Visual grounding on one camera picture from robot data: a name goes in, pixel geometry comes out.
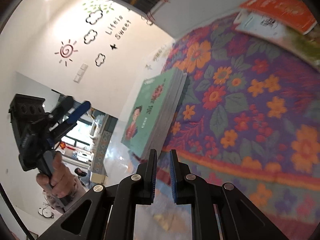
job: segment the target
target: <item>floral tablecloth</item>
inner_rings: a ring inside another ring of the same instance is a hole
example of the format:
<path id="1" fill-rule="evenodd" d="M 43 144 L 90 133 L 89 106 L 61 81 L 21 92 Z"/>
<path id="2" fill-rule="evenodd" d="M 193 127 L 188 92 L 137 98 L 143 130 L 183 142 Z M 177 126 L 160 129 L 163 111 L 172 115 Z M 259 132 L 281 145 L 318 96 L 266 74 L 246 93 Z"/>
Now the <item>floral tablecloth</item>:
<path id="1" fill-rule="evenodd" d="M 234 31 L 236 15 L 179 40 L 163 71 L 188 73 L 158 166 L 168 154 L 209 183 L 232 182 L 289 239 L 320 221 L 320 74 L 294 55 Z"/>

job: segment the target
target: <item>illustrated person on book cover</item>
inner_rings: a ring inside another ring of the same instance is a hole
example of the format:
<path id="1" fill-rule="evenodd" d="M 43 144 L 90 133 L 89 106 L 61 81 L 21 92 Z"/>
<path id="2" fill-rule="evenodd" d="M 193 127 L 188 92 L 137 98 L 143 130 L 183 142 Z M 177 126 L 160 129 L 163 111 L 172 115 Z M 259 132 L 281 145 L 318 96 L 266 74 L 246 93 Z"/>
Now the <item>illustrated person on book cover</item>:
<path id="1" fill-rule="evenodd" d="M 125 132 L 125 139 L 126 140 L 131 140 L 131 138 L 133 138 L 137 134 L 138 128 L 136 125 L 136 120 L 139 117 L 139 115 L 141 114 L 141 111 L 142 111 L 142 106 L 137 106 L 134 109 L 133 114 L 132 114 L 133 121 Z"/>

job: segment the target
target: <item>cloud sticker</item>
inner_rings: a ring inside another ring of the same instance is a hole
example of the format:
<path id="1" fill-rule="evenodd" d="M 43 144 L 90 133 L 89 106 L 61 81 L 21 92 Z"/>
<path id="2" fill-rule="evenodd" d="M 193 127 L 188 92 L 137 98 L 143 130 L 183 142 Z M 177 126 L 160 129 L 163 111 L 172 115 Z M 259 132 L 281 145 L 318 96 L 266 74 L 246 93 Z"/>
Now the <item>cloud sticker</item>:
<path id="1" fill-rule="evenodd" d="M 102 10 L 98 9 L 94 12 L 91 12 L 89 16 L 85 19 L 85 22 L 90 23 L 91 25 L 94 25 L 101 18 L 102 18 Z"/>
<path id="2" fill-rule="evenodd" d="M 94 41 L 98 33 L 94 30 L 89 30 L 89 32 L 84 36 L 84 44 L 89 44 L 91 41 Z"/>
<path id="3" fill-rule="evenodd" d="M 103 63 L 104 63 L 104 60 L 106 59 L 106 56 L 103 55 L 102 53 L 99 53 L 98 54 L 98 57 L 96 58 L 96 66 L 97 67 L 100 67 Z"/>

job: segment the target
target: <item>light switch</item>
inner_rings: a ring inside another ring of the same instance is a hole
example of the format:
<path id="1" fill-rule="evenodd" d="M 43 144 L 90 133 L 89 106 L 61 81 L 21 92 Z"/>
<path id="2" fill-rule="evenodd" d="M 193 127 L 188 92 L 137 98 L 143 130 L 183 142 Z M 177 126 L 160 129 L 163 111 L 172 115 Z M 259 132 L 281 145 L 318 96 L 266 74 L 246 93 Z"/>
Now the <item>light switch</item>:
<path id="1" fill-rule="evenodd" d="M 75 76 L 75 78 L 73 79 L 74 82 L 79 83 L 81 80 L 82 76 L 79 76 L 78 74 Z"/>
<path id="2" fill-rule="evenodd" d="M 80 67 L 81 69 L 83 69 L 84 71 L 86 71 L 87 70 L 87 68 L 88 68 L 88 65 L 87 64 L 84 64 L 84 63 L 82 63 L 82 65 L 81 65 L 81 67 Z"/>
<path id="3" fill-rule="evenodd" d="M 77 74 L 82 77 L 83 74 L 84 74 L 84 70 L 83 69 L 79 69 Z"/>

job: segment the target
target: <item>red spiral sun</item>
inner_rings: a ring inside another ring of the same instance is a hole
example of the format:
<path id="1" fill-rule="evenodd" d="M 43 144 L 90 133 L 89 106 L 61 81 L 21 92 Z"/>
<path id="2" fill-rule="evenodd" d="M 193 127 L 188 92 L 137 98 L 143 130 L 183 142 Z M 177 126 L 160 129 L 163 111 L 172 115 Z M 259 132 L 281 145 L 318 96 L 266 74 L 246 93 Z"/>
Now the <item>red spiral sun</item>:
<path id="1" fill-rule="evenodd" d="M 60 54 L 60 56 L 63 58 L 63 59 L 65 59 L 65 65 L 67 66 L 67 58 L 68 58 L 68 60 L 70 60 L 70 61 L 72 61 L 69 57 L 72 55 L 72 53 L 73 52 L 77 52 L 78 50 L 74 50 L 74 45 L 77 43 L 76 41 L 71 45 L 71 43 L 70 43 L 70 39 L 69 39 L 69 42 L 67 43 L 67 44 L 63 44 L 63 42 L 61 42 L 62 43 L 62 46 L 61 46 L 61 48 L 60 48 L 60 51 L 59 52 L 55 52 L 55 54 Z"/>

